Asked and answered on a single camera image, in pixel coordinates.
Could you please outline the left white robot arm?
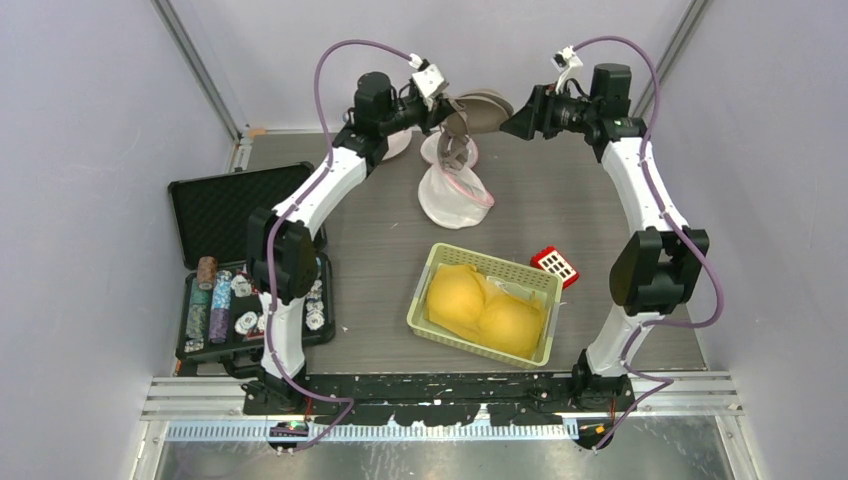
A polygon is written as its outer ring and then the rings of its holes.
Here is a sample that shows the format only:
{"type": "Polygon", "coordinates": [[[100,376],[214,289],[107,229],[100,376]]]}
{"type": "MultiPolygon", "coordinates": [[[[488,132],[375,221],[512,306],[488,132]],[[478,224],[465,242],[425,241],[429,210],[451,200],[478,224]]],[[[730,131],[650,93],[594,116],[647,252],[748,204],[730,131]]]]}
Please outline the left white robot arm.
{"type": "Polygon", "coordinates": [[[295,378],[305,365],[301,330],[306,296],[318,274],[320,228],[380,164],[391,135],[412,127],[427,132],[457,112],[446,85],[422,72],[401,88],[382,72],[362,75],[321,164],[285,200],[249,217],[246,269],[266,320],[258,382],[280,412],[298,412],[307,398],[305,385],[295,378]]]}

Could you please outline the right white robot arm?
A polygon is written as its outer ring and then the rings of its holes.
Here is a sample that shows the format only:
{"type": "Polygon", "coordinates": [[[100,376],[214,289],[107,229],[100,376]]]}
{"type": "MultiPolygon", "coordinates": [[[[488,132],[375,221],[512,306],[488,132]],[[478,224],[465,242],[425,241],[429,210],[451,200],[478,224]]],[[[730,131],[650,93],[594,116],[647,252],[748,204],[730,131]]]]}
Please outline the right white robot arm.
{"type": "Polygon", "coordinates": [[[613,306],[601,332],[572,369],[570,400],[584,410],[623,401],[628,366],[647,334],[687,303],[709,248],[703,229],[689,227],[672,205],[653,159],[646,122],[630,113],[631,70],[595,66],[589,90],[571,80],[537,84],[500,127],[522,140],[583,135],[612,180],[630,238],[609,273],[613,306]]]}

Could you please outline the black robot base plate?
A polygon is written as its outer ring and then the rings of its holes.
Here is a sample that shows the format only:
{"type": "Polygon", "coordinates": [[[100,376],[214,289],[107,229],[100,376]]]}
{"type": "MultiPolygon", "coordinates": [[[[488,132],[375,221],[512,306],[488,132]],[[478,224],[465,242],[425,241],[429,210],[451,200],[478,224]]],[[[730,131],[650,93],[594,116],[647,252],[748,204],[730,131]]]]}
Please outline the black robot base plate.
{"type": "Polygon", "coordinates": [[[634,402],[625,376],[574,377],[567,372],[453,374],[309,374],[293,388],[281,381],[242,383],[248,415],[295,415],[328,426],[427,427],[470,424],[485,414],[493,426],[553,425],[565,413],[603,420],[634,402]]]}

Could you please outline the white pink-zipper laundry bag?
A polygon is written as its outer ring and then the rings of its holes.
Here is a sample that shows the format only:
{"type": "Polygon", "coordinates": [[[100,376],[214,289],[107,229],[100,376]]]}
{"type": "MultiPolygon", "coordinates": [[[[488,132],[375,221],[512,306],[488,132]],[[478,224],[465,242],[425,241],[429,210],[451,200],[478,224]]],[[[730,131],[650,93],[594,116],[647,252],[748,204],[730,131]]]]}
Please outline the white pink-zipper laundry bag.
{"type": "Polygon", "coordinates": [[[459,154],[464,159],[460,168],[441,158],[445,149],[458,145],[439,132],[427,137],[420,149],[430,167],[418,185],[419,204],[431,221],[451,230],[479,225],[495,205],[493,195],[473,171],[479,161],[473,139],[467,139],[465,151],[459,154]]]}

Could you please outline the taupe bra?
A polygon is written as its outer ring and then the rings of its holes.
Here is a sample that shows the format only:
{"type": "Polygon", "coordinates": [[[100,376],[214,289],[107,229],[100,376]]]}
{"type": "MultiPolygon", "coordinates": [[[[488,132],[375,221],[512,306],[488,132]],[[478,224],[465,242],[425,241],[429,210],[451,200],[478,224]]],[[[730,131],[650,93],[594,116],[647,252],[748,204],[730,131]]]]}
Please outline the taupe bra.
{"type": "Polygon", "coordinates": [[[440,126],[436,161],[440,167],[459,171],[473,168],[479,160],[475,137],[496,133],[514,114],[511,103],[492,89],[477,89],[452,98],[455,112],[440,126]]]}

